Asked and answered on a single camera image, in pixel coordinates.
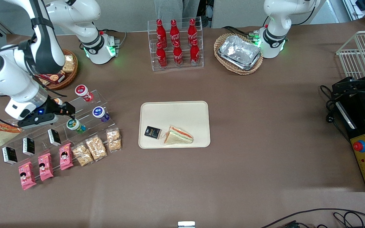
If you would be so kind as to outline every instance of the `bread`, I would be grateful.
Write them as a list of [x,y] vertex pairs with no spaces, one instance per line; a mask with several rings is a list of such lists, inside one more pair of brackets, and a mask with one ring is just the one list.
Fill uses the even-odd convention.
[[164,144],[186,144],[192,143],[192,141],[194,141],[194,138],[187,132],[175,127],[170,127]]

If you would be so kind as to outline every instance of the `clear acrylic shelf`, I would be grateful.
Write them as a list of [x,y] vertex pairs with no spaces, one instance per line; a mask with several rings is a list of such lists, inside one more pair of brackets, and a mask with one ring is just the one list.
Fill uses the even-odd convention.
[[174,65],[174,56],[173,56],[174,48],[171,44],[171,39],[170,39],[171,22],[163,22],[163,27],[165,29],[167,36],[167,48],[164,49],[167,58],[167,67],[165,69],[160,68],[156,55],[157,51],[156,43],[158,42],[157,32],[156,32],[157,29],[156,21],[147,22],[147,34],[149,38],[149,49],[150,49],[150,57],[153,71],[204,67],[204,41],[202,36],[201,17],[195,18],[198,47],[200,48],[200,61],[197,66],[191,65],[191,53],[190,53],[190,47],[188,46],[188,28],[190,19],[191,17],[176,19],[177,27],[180,30],[180,42],[181,42],[182,60],[183,60],[182,67],[176,67]]
[[[86,126],[84,133],[78,134],[76,131],[71,131],[67,128],[66,124],[70,117],[58,116],[58,121],[54,124],[47,124],[23,130],[22,133],[16,136],[13,140],[0,147],[0,150],[6,146],[15,149],[18,162],[12,165],[14,167],[19,167],[27,162],[32,162],[33,172],[35,174],[36,180],[40,178],[38,157],[50,152],[52,157],[53,171],[59,170],[60,156],[58,154],[58,149],[60,146],[67,143],[71,143],[71,146],[75,146],[78,143],[81,143],[91,136],[97,134],[106,146],[107,152],[109,152],[107,147],[106,129],[115,128],[116,124],[112,119],[109,119],[107,122],[101,122],[100,119],[93,116],[93,109],[97,106],[102,106],[106,112],[108,111],[106,108],[107,101],[100,95],[100,93],[97,90],[94,90],[92,91],[92,94],[94,95],[94,98],[90,102],[84,101],[82,97],[78,97],[70,101],[70,104],[72,104],[76,109],[75,118],[79,120],[81,124]],[[53,129],[59,133],[61,139],[60,146],[54,146],[50,144],[47,133],[49,129]],[[28,137],[35,141],[35,154],[32,156],[27,156],[22,153],[22,139],[24,137]],[[78,161],[75,157],[73,157],[73,163],[74,165],[78,164]]]

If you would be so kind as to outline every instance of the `robotic arm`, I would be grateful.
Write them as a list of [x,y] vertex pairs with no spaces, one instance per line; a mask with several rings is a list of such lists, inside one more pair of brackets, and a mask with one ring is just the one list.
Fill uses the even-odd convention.
[[116,57],[119,39],[99,33],[92,23],[100,17],[101,9],[95,0],[57,0],[46,6],[54,24],[74,32],[84,50],[95,64],[104,64]]
[[320,0],[265,0],[264,11],[271,21],[259,30],[260,48],[265,58],[274,58],[291,28],[289,16],[311,12]]
[[0,92],[10,97],[5,111],[24,128],[54,123],[57,121],[55,114],[74,114],[74,107],[68,103],[62,107],[54,105],[47,91],[32,79],[34,74],[59,72],[65,62],[43,1],[6,1],[26,10],[37,41],[23,41],[0,49]]

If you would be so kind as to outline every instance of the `red glass bottle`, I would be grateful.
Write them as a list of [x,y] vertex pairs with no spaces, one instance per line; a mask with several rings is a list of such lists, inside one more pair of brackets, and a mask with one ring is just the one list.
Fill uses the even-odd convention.
[[198,63],[200,62],[200,48],[198,47],[197,39],[192,40],[190,54],[191,54],[191,65],[197,66]]
[[180,68],[183,66],[183,51],[180,48],[180,41],[173,42],[174,46],[174,64],[176,67]]
[[174,45],[174,42],[180,42],[180,31],[177,28],[177,21],[171,20],[171,30],[170,30],[171,43]]
[[157,39],[158,41],[161,43],[161,46],[163,48],[167,47],[167,37],[165,36],[165,29],[163,27],[163,23],[161,22],[160,19],[157,19]]
[[158,59],[158,64],[160,65],[161,69],[164,69],[167,67],[167,58],[165,56],[165,51],[161,45],[161,42],[158,42],[156,45],[157,45],[156,55]]
[[191,18],[189,20],[188,28],[188,45],[191,46],[191,42],[197,38],[197,28],[195,27],[195,19]]

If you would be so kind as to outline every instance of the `person's leg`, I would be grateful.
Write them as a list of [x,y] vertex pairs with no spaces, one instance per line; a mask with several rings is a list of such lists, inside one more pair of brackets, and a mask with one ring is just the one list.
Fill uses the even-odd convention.
[[182,17],[183,0],[154,0],[157,19],[161,19],[163,24],[170,23],[172,19]]
[[182,17],[196,17],[200,0],[183,0]]

